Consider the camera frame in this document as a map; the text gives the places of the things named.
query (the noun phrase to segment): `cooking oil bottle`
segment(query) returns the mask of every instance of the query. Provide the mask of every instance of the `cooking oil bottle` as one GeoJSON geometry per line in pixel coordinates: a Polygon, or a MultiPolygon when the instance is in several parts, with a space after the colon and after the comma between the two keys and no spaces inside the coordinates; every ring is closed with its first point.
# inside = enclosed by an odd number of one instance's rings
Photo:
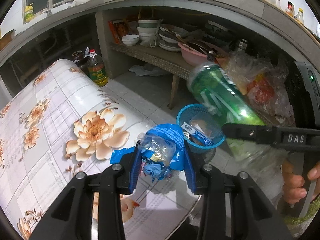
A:
{"type": "Polygon", "coordinates": [[[88,57],[88,70],[90,78],[99,87],[103,87],[108,83],[108,77],[102,57],[99,56],[94,49],[90,49],[88,57]]]}

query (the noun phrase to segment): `shelf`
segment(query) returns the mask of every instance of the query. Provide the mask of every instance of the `shelf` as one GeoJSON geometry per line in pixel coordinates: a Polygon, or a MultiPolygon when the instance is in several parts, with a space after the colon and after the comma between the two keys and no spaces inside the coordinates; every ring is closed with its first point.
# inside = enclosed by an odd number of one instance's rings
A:
{"type": "Polygon", "coordinates": [[[171,52],[160,47],[146,48],[141,45],[126,46],[124,44],[110,43],[110,48],[128,56],[151,63],[185,80],[194,69],[193,66],[185,62],[181,52],[171,52]]]}

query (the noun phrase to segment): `condiment bottle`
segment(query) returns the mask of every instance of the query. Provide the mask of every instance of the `condiment bottle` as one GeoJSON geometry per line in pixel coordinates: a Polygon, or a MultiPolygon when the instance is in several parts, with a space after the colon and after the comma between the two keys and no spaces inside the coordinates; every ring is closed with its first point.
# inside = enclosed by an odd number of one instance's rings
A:
{"type": "Polygon", "coordinates": [[[295,19],[301,23],[302,25],[304,24],[304,21],[303,21],[303,10],[301,8],[299,8],[299,11],[295,17],[295,19]]]}
{"type": "Polygon", "coordinates": [[[89,53],[88,70],[90,78],[99,87],[103,87],[108,83],[108,78],[102,57],[99,56],[94,49],[90,49],[89,53]]]}
{"type": "Polygon", "coordinates": [[[288,2],[287,9],[284,10],[287,14],[289,14],[291,17],[293,17],[293,11],[292,11],[292,3],[288,2]]]}
{"type": "Polygon", "coordinates": [[[274,5],[281,10],[280,0],[275,0],[274,5]]]}

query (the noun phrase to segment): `wooden leg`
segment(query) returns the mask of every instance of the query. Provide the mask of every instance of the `wooden leg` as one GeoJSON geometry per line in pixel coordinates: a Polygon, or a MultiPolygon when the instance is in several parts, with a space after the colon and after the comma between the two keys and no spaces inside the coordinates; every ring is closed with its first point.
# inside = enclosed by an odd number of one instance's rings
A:
{"type": "Polygon", "coordinates": [[[170,102],[168,104],[168,107],[170,110],[172,110],[173,105],[174,105],[174,98],[175,98],[177,91],[178,91],[179,81],[180,81],[180,77],[173,75],[170,102]]]}

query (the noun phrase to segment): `barcode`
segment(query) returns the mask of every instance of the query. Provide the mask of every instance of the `barcode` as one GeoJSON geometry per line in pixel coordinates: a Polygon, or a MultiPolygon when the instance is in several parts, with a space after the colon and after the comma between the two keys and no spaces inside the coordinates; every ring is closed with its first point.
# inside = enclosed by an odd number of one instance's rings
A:
{"type": "Polygon", "coordinates": [[[236,85],[233,80],[228,76],[228,73],[226,71],[224,71],[222,68],[219,68],[221,71],[221,74],[223,75],[223,77],[225,78],[225,80],[230,84],[230,85],[236,85]]]}

